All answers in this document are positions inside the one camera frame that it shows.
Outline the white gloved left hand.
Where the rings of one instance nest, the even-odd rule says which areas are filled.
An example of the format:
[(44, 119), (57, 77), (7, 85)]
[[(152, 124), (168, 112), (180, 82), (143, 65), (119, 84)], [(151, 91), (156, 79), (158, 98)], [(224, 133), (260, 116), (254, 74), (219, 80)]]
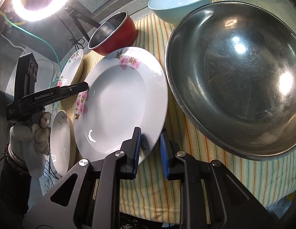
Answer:
[(44, 156), (50, 152), (51, 113), (43, 111), (38, 118), (30, 126), (17, 123), (9, 132), (9, 157), (33, 178), (43, 174)]

